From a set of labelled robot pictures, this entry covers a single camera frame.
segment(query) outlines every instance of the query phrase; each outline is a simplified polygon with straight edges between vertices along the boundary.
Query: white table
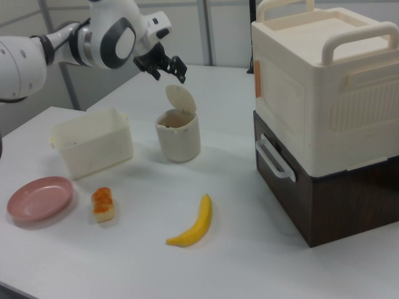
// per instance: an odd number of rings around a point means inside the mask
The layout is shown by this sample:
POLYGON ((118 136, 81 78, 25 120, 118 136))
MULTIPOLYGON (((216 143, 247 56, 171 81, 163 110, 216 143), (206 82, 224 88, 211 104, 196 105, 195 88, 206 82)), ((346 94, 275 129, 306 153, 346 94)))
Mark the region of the white table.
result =
POLYGON ((271 194, 256 171, 245 71, 189 68, 202 147, 188 163, 168 162, 154 129, 170 108, 164 89, 174 78, 140 74, 94 105, 90 111, 115 106, 129 116, 134 157, 74 181, 72 204, 46 221, 15 222, 7 201, 34 179, 69 177, 49 128, 84 112, 50 108, 7 135, 1 284, 43 299, 397 298, 399 224, 310 249, 271 194), (117 216, 97 224, 90 197, 101 186, 112 189, 117 216), (165 245, 195 221, 206 192, 214 202, 209 232, 185 249, 165 245))

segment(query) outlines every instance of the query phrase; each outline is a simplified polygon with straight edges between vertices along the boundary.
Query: pink plate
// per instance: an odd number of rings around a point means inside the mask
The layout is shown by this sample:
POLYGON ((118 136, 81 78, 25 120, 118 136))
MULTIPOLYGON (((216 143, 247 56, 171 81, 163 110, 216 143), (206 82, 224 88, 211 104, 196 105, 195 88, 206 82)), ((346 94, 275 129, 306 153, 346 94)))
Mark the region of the pink plate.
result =
POLYGON ((71 200, 74 187, 66 178, 37 179, 15 192, 7 204, 13 218, 36 221, 62 210, 71 200))

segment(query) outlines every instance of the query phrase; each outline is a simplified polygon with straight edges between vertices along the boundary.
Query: white plastic basket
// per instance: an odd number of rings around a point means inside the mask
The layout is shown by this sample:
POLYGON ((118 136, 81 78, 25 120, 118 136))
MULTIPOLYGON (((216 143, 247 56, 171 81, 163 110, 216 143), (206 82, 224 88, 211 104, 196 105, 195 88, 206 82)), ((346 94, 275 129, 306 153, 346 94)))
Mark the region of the white plastic basket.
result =
POLYGON ((115 108, 60 123, 50 131, 50 144, 75 179, 133 156, 127 117, 115 108))

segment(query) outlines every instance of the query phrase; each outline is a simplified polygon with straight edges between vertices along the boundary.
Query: yellow banana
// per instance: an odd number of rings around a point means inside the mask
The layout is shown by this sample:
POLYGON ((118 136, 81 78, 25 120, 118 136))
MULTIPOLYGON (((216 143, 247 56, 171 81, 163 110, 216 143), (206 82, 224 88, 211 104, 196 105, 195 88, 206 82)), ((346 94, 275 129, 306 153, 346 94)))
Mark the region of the yellow banana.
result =
POLYGON ((192 227, 177 237, 166 240, 166 244, 186 247, 199 241, 208 231, 212 221, 212 200, 208 194, 201 198, 199 214, 192 227))

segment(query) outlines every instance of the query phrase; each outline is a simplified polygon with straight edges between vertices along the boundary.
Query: brown drawer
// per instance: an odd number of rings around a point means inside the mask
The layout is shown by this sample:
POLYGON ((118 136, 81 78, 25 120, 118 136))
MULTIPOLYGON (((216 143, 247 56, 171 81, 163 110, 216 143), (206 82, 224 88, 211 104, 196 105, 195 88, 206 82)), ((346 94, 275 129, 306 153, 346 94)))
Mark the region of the brown drawer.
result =
POLYGON ((257 170, 310 247, 399 221, 399 156, 313 178, 256 112, 254 131, 255 142, 264 135, 293 172, 290 177, 289 171, 258 142, 262 155, 273 165, 270 167, 257 150, 257 170))

